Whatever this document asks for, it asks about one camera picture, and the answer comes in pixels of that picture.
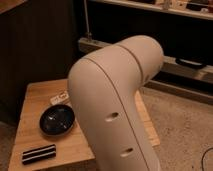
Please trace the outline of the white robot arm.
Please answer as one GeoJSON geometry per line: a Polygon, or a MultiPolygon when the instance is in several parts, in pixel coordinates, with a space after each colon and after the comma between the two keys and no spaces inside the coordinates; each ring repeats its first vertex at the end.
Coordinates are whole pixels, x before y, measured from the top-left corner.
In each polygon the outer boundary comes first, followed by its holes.
{"type": "Polygon", "coordinates": [[[133,36],[87,54],[71,68],[68,92],[101,171],[161,171],[135,94],[163,65],[163,49],[133,36]]]}

